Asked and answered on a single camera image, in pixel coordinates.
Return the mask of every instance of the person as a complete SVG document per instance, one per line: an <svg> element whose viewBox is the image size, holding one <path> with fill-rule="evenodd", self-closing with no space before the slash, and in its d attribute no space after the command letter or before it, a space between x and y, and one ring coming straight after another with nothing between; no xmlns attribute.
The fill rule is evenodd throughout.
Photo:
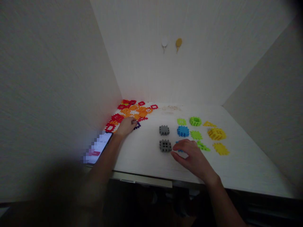
<svg viewBox="0 0 303 227"><path fill-rule="evenodd" d="M136 123L132 124L134 120L136 119L129 117L121 122L112 141L88 174L88 181L94 185L99 185L102 192L99 194L100 198L104 198L106 185L112 175L121 142L137 125ZM197 143L188 139L180 140L173 146L173 150L183 150L188 155L187 158L182 158L176 152L171 152L178 163L200 178L206 185L217 226L247 226L224 189L220 177L200 151Z"/></svg>
<svg viewBox="0 0 303 227"><path fill-rule="evenodd" d="M37 184L33 191L35 199L14 211L7 226L104 226L102 213L107 185L122 141L137 126L136 122L133 123L135 120L132 117L123 119L88 174L83 174L82 166L71 162L54 166L43 181ZM182 158L176 152L171 152L178 163L206 185L217 226L246 226L220 177L197 143L188 139L180 140L173 146L173 150L183 150L188 155Z"/></svg>

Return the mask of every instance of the smartphone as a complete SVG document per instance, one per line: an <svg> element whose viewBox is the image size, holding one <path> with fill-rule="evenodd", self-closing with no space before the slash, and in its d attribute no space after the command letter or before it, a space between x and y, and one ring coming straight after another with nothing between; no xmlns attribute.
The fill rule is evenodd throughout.
<svg viewBox="0 0 303 227"><path fill-rule="evenodd" d="M94 139L92 145L89 146L88 152L86 152L86 165L93 166L99 159L100 155L109 144L113 136L112 132L102 132L97 138Z"/></svg>

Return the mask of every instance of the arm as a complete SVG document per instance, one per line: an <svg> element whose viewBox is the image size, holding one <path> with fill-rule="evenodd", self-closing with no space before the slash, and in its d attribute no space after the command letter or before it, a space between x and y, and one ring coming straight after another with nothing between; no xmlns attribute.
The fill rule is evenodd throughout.
<svg viewBox="0 0 303 227"><path fill-rule="evenodd" d="M112 140L86 176L86 182L83 184L80 193L79 204L84 207L93 208L95 213L102 213L107 183L112 176L112 170L119 154L120 144L137 125L137 123L132 124L132 120L135 119L132 117L123 119L117 132L113 135Z"/></svg>
<svg viewBox="0 0 303 227"><path fill-rule="evenodd" d="M122 140L133 131L134 127L137 126L136 122L132 124L133 120L135 119L132 117L123 119L117 132L113 135L111 142L102 152L100 158L89 172L89 181L100 183L102 185L106 185L108 183L118 158L119 146Z"/></svg>
<svg viewBox="0 0 303 227"><path fill-rule="evenodd" d="M225 191L220 177L213 170L195 141L181 140L173 150L183 150L187 158L182 158L176 152L171 152L173 158L194 175L204 181L214 211L216 223L219 227L247 226L234 207Z"/></svg>

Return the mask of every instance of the phone screen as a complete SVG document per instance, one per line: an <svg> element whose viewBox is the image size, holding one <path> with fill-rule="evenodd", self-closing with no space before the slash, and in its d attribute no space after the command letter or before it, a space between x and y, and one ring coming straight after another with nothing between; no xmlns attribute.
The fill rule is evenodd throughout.
<svg viewBox="0 0 303 227"><path fill-rule="evenodd" d="M112 135L113 133L111 132L105 132L104 134L100 134L97 138L95 138L93 145L91 145L90 149L88 149L88 155L86 157L88 165L94 165L97 162Z"/></svg>

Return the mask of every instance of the blue cube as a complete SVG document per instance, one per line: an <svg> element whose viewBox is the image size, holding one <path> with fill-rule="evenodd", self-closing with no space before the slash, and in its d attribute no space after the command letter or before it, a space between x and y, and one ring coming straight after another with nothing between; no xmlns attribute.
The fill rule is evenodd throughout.
<svg viewBox="0 0 303 227"><path fill-rule="evenodd" d="M188 137L189 136L189 129L186 126L179 126L177 129L177 133L181 137Z"/></svg>

